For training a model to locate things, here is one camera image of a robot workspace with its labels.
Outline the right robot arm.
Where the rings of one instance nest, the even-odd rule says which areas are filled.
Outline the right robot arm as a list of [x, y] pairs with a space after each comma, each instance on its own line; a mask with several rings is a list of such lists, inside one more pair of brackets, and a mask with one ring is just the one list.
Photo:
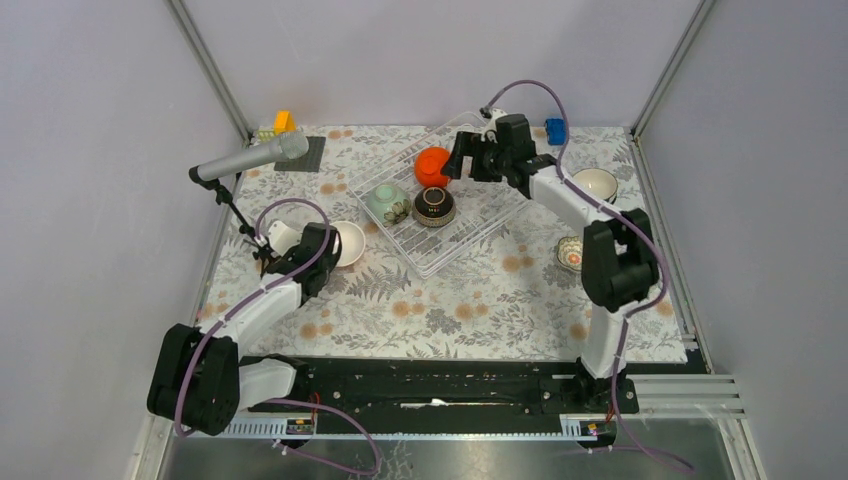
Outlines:
[[567, 393], [589, 412], [620, 411], [630, 318], [647, 309], [650, 290], [663, 283], [662, 256], [641, 209], [622, 211], [566, 173], [560, 159], [540, 154], [522, 114], [484, 107], [481, 132], [456, 135], [444, 175], [458, 179], [464, 159], [478, 182], [506, 181], [556, 214], [582, 237], [581, 285], [592, 303], [590, 333]]

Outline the orange bowl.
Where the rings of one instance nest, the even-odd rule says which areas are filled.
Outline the orange bowl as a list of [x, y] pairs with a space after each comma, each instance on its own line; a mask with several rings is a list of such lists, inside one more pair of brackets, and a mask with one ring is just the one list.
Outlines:
[[566, 236], [557, 242], [555, 257], [557, 263], [567, 270], [580, 273], [583, 262], [583, 243], [578, 236]]
[[414, 175], [417, 182], [425, 188], [445, 188], [451, 181], [441, 170], [450, 159], [451, 152], [443, 147], [423, 149], [416, 157]]

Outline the teal bowl white rim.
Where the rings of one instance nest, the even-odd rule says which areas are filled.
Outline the teal bowl white rim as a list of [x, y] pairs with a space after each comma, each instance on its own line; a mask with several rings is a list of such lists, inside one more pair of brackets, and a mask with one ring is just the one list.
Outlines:
[[600, 168], [586, 168], [576, 172], [573, 180], [592, 195], [614, 204], [618, 195], [618, 180], [609, 171]]

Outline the white pink bowl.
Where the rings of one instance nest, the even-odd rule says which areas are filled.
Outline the white pink bowl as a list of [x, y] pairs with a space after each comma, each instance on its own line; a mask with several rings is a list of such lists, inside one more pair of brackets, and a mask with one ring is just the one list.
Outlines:
[[332, 226], [339, 234], [340, 257], [336, 266], [349, 267], [357, 262], [365, 251], [365, 233], [358, 225], [349, 221], [336, 221]]

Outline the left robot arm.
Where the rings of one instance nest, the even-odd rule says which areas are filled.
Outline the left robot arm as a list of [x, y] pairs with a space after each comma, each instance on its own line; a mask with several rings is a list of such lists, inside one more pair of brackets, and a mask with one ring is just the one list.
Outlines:
[[211, 321], [171, 327], [149, 387], [148, 412], [173, 421], [184, 435], [214, 436], [237, 412], [272, 398], [288, 411], [304, 407], [311, 387], [294, 361], [243, 358], [273, 324], [320, 293], [341, 256], [338, 229], [310, 222], [246, 298]]

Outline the orange bowl front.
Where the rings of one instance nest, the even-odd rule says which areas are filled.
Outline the orange bowl front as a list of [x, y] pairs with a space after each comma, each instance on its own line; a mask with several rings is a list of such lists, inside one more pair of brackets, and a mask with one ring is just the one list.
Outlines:
[[425, 188], [445, 188], [451, 181], [441, 170], [450, 159], [451, 152], [443, 147], [423, 149], [416, 157], [414, 175], [417, 182]]

